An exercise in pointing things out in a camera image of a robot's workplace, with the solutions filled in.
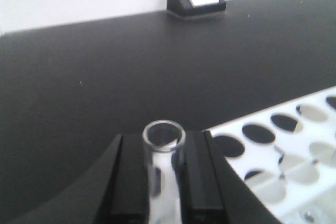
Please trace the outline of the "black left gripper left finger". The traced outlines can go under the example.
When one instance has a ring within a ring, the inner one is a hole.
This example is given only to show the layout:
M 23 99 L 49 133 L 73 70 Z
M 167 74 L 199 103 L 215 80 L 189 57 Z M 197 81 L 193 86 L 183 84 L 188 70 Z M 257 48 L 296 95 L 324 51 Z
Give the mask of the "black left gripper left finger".
M 144 223 L 140 134 L 118 134 L 75 182 L 12 223 Z

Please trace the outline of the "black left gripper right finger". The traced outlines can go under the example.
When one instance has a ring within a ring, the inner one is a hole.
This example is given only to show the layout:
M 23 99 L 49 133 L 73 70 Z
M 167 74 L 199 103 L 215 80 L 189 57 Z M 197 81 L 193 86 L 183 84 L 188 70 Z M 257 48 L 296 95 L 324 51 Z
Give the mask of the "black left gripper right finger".
M 208 131 L 187 131 L 183 223 L 280 223 L 221 155 Z

